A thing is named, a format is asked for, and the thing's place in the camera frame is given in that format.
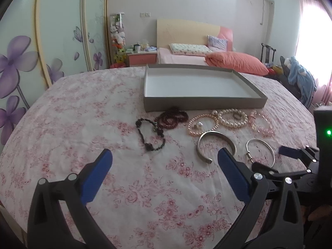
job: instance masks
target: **shallow rectangular box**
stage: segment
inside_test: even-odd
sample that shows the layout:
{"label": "shallow rectangular box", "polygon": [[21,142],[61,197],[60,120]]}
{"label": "shallow rectangular box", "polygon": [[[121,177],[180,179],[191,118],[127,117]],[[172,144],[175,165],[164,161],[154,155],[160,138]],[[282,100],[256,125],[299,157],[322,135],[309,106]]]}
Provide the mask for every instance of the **shallow rectangular box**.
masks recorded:
{"label": "shallow rectangular box", "polygon": [[267,97],[234,70],[210,66],[147,65],[145,111],[261,109]]}

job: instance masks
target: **white pearl bracelet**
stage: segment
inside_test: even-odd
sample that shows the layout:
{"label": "white pearl bracelet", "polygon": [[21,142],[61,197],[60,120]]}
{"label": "white pearl bracelet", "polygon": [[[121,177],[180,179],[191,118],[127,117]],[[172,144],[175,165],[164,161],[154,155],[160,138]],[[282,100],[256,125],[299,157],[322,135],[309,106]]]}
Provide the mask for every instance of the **white pearl bracelet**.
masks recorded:
{"label": "white pearl bracelet", "polygon": [[[228,122],[226,120],[224,120],[222,118],[223,115],[227,114],[227,113],[233,113],[233,115],[238,115],[241,117],[241,120],[243,120],[242,122]],[[247,125],[248,123],[248,116],[241,110],[237,110],[237,109],[227,109],[227,110],[222,110],[218,113],[218,120],[220,121],[220,123],[226,127],[229,128],[240,128],[243,127],[245,125]]]}
{"label": "white pearl bracelet", "polygon": [[[198,115],[198,116],[192,118],[188,123],[189,135],[191,135],[193,137],[198,137],[198,136],[202,135],[205,132],[216,130],[217,127],[219,126],[219,121],[218,121],[218,118],[217,118],[217,113],[214,113],[214,114],[215,115],[213,115],[213,114],[202,114],[202,115]],[[203,131],[201,131],[201,128],[202,128],[203,124],[201,122],[198,122],[197,124],[195,124],[195,128],[198,130],[198,132],[193,132],[191,130],[191,127],[193,126],[194,121],[198,120],[198,119],[201,119],[201,118],[204,118],[204,117],[213,119],[215,121],[215,126],[212,129],[203,132]]]}

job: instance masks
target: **flower stem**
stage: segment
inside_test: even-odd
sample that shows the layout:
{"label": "flower stem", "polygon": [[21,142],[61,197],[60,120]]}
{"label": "flower stem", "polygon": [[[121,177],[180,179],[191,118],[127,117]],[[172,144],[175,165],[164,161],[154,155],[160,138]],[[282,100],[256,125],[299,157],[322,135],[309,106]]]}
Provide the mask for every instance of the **flower stem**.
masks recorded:
{"label": "flower stem", "polygon": [[19,85],[17,86],[17,91],[19,92],[19,94],[20,94],[20,96],[21,96],[21,98],[22,98],[22,101],[23,101],[24,105],[27,107],[27,109],[30,109],[30,106],[29,106],[27,100],[25,99],[25,97],[24,97],[24,95],[23,95],[23,93],[22,93],[21,87],[20,87]]}

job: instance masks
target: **jewelry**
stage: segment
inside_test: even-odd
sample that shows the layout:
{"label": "jewelry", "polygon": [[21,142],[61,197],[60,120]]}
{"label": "jewelry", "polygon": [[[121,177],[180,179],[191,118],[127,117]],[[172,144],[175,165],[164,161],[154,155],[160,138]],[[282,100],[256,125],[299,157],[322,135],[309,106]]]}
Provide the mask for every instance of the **jewelry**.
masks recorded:
{"label": "jewelry", "polygon": [[157,122],[159,128],[173,129],[178,126],[179,122],[188,121],[188,114],[185,111],[179,111],[178,108],[173,107],[161,113],[154,120]]}
{"label": "jewelry", "polygon": [[[212,129],[208,130],[208,131],[214,131],[214,130],[216,130],[217,127],[219,126],[219,121],[218,121],[218,118],[217,118],[217,114],[218,114],[218,112],[217,112],[216,110],[213,110],[212,113],[213,113],[213,114],[202,114],[202,115],[198,115],[198,116],[192,118],[192,119],[189,121],[189,123],[188,123],[188,132],[189,132],[189,135],[191,135],[191,136],[193,136],[193,137],[198,137],[198,136],[202,135],[203,133],[205,133],[205,132],[202,131],[202,127],[203,127],[203,123],[202,123],[202,122],[197,122],[196,124],[193,125],[193,123],[194,123],[196,120],[201,119],[201,118],[204,118],[204,117],[211,118],[211,119],[213,119],[213,120],[215,121],[215,126],[214,126]],[[197,129],[198,132],[193,132],[193,131],[191,130],[191,127],[192,127],[192,126],[193,126],[195,129]]]}
{"label": "jewelry", "polygon": [[227,136],[225,136],[224,134],[222,134],[222,133],[220,133],[218,131],[208,131],[208,132],[203,133],[200,136],[200,138],[198,139],[197,145],[196,145],[196,151],[197,151],[197,154],[200,157],[200,159],[202,159],[204,162],[206,162],[208,164],[211,164],[212,161],[213,161],[211,158],[208,158],[208,157],[204,156],[202,154],[201,150],[200,150],[200,141],[202,140],[203,137],[209,136],[209,135],[217,136],[217,137],[222,138],[223,140],[225,140],[230,145],[230,147],[232,149],[233,156],[235,156],[235,154],[236,154],[236,146],[233,143],[233,141],[231,141]]}
{"label": "jewelry", "polygon": [[274,154],[274,151],[273,151],[273,149],[271,148],[271,146],[269,144],[267,144],[265,141],[263,141],[261,139],[258,139],[258,138],[250,139],[250,140],[248,140],[248,142],[246,144],[246,149],[247,149],[247,153],[246,154],[247,154],[248,158],[250,159],[251,163],[253,163],[254,161],[253,161],[253,157],[250,155],[250,151],[248,149],[248,144],[249,144],[250,141],[254,141],[254,140],[259,141],[260,143],[263,143],[266,147],[269,148],[269,150],[271,151],[271,154],[273,156],[273,164],[272,164],[272,166],[270,166],[270,168],[273,168],[274,163],[276,162],[276,156]]}
{"label": "jewelry", "polygon": [[[267,123],[268,128],[263,128],[262,126],[258,126],[255,122],[256,118],[262,117]],[[258,133],[262,133],[263,136],[271,137],[274,133],[274,127],[272,124],[272,121],[268,118],[265,112],[263,111],[256,111],[250,113],[249,115],[249,125],[254,131],[257,131]]]}
{"label": "jewelry", "polygon": [[[158,135],[158,136],[160,136],[160,137],[163,138],[163,143],[162,143],[158,148],[154,148],[154,147],[152,146],[151,143],[145,143],[144,136],[143,136],[143,134],[142,134],[142,132],[141,132],[141,130],[140,130],[140,127],[141,127],[141,125],[142,125],[142,121],[147,121],[147,122],[149,122],[150,124],[152,124],[153,127],[154,127],[153,130],[157,132],[157,135]],[[138,119],[138,120],[136,121],[135,124],[136,124],[137,130],[138,130],[138,133],[139,133],[139,135],[141,136],[142,142],[143,142],[143,144],[145,145],[145,149],[146,149],[147,151],[158,151],[158,150],[160,150],[162,147],[165,146],[165,142],[166,142],[166,140],[165,140],[165,136],[164,136],[164,134],[163,134],[163,133],[164,133],[164,130],[160,129],[160,128],[158,127],[158,125],[157,125],[156,122],[153,122],[153,121],[151,121],[151,120],[149,120],[149,119],[143,119],[143,118],[140,118],[140,119]]]}
{"label": "jewelry", "polygon": [[[235,120],[242,120],[242,122],[228,122],[224,120],[222,117],[227,114],[227,113],[233,113],[233,117]],[[222,110],[218,113],[218,120],[219,122],[229,128],[240,128],[243,127],[247,124],[248,122],[248,116],[241,110],[237,109],[227,109],[227,110]]]}

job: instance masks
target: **blue clothing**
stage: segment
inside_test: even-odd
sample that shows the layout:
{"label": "blue clothing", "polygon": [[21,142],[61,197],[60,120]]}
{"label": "blue clothing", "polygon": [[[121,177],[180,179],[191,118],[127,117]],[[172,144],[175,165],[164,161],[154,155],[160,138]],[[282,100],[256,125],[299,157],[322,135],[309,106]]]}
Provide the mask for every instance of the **blue clothing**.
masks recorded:
{"label": "blue clothing", "polygon": [[301,90],[301,98],[299,100],[308,109],[313,92],[317,90],[315,79],[308,70],[298,63],[294,56],[290,60],[292,66],[288,75],[288,83],[290,85],[294,85],[295,82],[297,83]]}

